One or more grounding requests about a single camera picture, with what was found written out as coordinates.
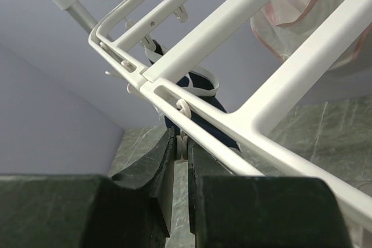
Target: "white plastic hook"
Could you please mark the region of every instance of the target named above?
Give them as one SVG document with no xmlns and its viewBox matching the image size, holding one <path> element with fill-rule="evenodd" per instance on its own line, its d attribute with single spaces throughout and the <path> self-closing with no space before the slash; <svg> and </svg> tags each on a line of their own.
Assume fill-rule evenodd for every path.
<svg viewBox="0 0 372 248">
<path fill-rule="evenodd" d="M 185 23 L 188 19 L 188 14 L 186 12 L 185 6 L 181 5 L 173 12 L 173 14 L 178 18 L 178 20 L 182 23 Z"/>
<path fill-rule="evenodd" d="M 127 22 L 126 23 L 126 29 L 130 29 L 135 24 L 135 22 L 132 21 L 132 20 L 125 19 L 125 21 Z M 153 42 L 153 40 L 152 40 L 152 38 L 150 37 L 149 34 L 144 36 L 144 38 L 141 40 L 140 44 L 141 44 L 141 46 L 146 47 L 146 48 L 148 48 L 152 51 L 155 51 L 155 49 L 156 49 L 156 45 Z"/>
<path fill-rule="evenodd" d="M 176 103 L 176 106 L 182 114 L 184 114 L 188 118 L 191 118 L 190 107 L 188 106 L 188 103 L 184 99 L 178 100 Z"/>
<path fill-rule="evenodd" d="M 146 100 L 146 98 L 131 84 L 127 85 L 127 92 Z"/>
<path fill-rule="evenodd" d="M 107 76 L 111 76 L 111 77 L 115 77 L 115 78 L 121 78 L 122 80 L 124 80 L 124 77 L 122 77 L 119 73 L 113 73 L 113 72 L 105 71 L 105 74 Z"/>
</svg>

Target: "pink garment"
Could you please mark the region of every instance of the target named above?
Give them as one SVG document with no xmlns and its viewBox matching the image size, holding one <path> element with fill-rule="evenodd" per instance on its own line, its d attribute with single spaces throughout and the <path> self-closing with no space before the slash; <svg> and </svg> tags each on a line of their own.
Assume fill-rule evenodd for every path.
<svg viewBox="0 0 372 248">
<path fill-rule="evenodd" d="M 344 0 L 271 0 L 251 18 L 257 38 L 285 61 Z M 333 64 L 331 69 L 356 59 L 370 25 Z"/>
</svg>

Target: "dark green marble surface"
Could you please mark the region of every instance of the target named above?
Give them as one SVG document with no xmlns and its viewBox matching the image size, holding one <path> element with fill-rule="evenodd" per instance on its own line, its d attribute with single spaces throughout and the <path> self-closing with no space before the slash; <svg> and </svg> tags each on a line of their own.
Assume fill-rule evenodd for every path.
<svg viewBox="0 0 372 248">
<path fill-rule="evenodd" d="M 154 147 L 165 127 L 128 130 L 110 175 Z M 296 106 L 269 138 L 372 195 L 372 97 Z M 282 175 L 243 149 L 241 156 L 266 175 Z M 171 238 L 167 247 L 194 247 L 188 232 L 187 165 L 176 164 Z"/>
</svg>

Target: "white plastic frame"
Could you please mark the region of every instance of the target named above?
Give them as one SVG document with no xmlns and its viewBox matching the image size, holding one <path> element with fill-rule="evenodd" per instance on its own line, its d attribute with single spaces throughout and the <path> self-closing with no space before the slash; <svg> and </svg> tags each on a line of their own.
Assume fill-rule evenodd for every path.
<svg viewBox="0 0 372 248">
<path fill-rule="evenodd" d="M 129 51 L 186 0 L 164 0 L 119 39 L 110 30 L 144 0 L 125 0 L 93 30 L 89 42 L 128 82 L 183 131 L 237 175 L 262 175 L 176 108 L 167 97 L 185 100 L 191 110 L 262 156 L 287 175 L 319 177 L 336 194 L 346 216 L 372 232 L 372 198 L 267 138 L 340 54 L 372 22 L 372 0 L 345 0 L 340 7 L 236 112 L 223 113 L 178 87 L 186 75 L 269 0 L 227 0 L 200 25 L 147 68 Z"/>
</svg>

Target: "plastic clip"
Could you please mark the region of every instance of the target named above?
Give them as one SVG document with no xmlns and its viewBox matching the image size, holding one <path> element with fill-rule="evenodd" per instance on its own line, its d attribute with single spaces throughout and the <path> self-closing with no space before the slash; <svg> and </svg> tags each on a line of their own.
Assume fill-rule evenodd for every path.
<svg viewBox="0 0 372 248">
<path fill-rule="evenodd" d="M 184 5 L 181 5 L 176 9 L 176 11 L 173 12 L 173 14 L 178 18 L 178 20 L 182 23 L 185 23 L 188 19 L 188 14 L 186 12 L 186 9 Z"/>
<path fill-rule="evenodd" d="M 132 20 L 127 20 L 125 19 L 126 23 L 126 29 L 130 29 L 132 26 L 135 25 L 135 22 Z M 140 41 L 141 46 L 146 47 L 152 51 L 156 49 L 155 43 L 152 41 L 151 37 L 149 34 L 144 36 L 144 38 Z"/>
</svg>

